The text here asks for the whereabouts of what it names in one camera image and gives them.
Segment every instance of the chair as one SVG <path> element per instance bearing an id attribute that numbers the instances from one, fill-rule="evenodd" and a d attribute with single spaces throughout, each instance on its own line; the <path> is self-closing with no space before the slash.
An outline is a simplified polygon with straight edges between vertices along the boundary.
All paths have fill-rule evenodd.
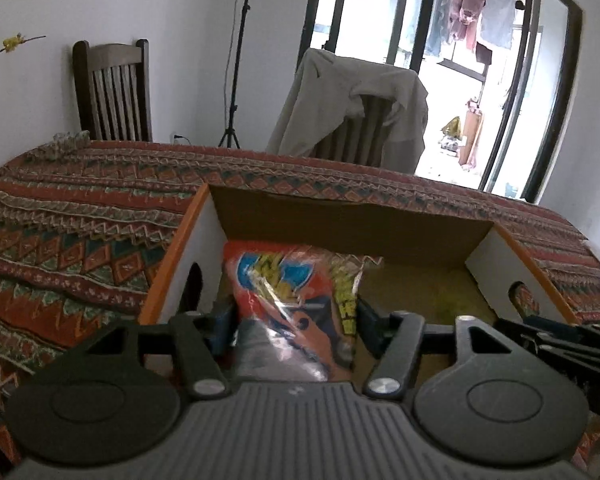
<path id="1" fill-rule="evenodd" d="M 93 140 L 152 141 L 149 42 L 74 45 L 80 126 Z"/>
<path id="2" fill-rule="evenodd" d="M 345 119 L 316 145 L 310 156 L 379 168 L 382 148 L 390 133 L 390 128 L 382 124 L 391 111 L 392 102 L 365 95 L 362 96 L 362 104 L 365 116 Z"/>

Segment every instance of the tripod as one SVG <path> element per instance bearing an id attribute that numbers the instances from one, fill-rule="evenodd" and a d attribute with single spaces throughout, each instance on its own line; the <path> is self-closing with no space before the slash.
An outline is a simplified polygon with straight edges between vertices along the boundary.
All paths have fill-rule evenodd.
<path id="1" fill-rule="evenodd" d="M 242 54 L 242 41 L 244 40 L 244 24 L 247 21 L 247 13 L 250 10 L 251 6 L 249 5 L 249 0 L 244 0 L 244 5 L 242 6 L 242 21 L 240 22 L 240 32 L 238 33 L 238 46 L 235 51 L 234 84 L 231 89 L 231 105 L 229 106 L 229 125 L 224 131 L 224 135 L 222 136 L 222 139 L 218 144 L 218 148 L 224 145 L 224 140 L 226 139 L 226 146 L 228 148 L 231 148 L 232 143 L 235 142 L 235 147 L 240 149 L 240 142 L 238 142 L 238 137 L 235 134 L 234 129 L 235 111 L 238 109 L 238 106 L 235 104 L 235 95 L 238 90 L 238 70 L 240 70 L 240 55 Z"/>

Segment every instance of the sliding glass door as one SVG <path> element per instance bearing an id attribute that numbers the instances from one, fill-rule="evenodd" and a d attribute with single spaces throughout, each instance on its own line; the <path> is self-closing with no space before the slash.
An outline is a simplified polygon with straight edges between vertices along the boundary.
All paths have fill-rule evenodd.
<path id="1" fill-rule="evenodd" d="M 445 36 L 448 0 L 309 0 L 299 59 L 324 48 L 418 72 L 429 126 L 416 174 L 534 202 L 568 107 L 582 12 L 572 0 L 515 4 L 509 44 L 478 53 Z M 454 117 L 475 128 L 446 152 L 441 130 Z"/>

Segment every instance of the yellow flower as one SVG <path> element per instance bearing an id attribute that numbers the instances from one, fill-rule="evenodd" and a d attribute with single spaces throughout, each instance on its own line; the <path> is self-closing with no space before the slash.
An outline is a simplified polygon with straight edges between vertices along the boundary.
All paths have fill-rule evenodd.
<path id="1" fill-rule="evenodd" d="M 12 38 L 7 38 L 2 42 L 2 46 L 4 47 L 6 52 L 12 52 L 15 48 L 24 43 L 24 37 L 22 34 L 18 33 Z"/>

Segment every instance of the open box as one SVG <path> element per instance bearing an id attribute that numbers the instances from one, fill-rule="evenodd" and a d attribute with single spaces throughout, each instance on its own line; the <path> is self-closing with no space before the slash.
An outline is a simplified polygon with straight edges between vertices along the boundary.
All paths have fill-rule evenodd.
<path id="1" fill-rule="evenodd" d="M 520 320 L 510 295 L 523 283 L 540 316 L 576 322 L 526 250 L 493 222 L 206 184 L 174 236 L 139 322 L 166 322 L 177 313 L 194 263 L 203 278 L 200 310 L 229 293 L 221 286 L 222 248 L 228 239 L 383 256 L 384 265 L 365 272 L 359 290 L 381 312 L 408 310 L 438 324 L 453 323 L 459 315 L 486 322 L 496 316 Z"/>

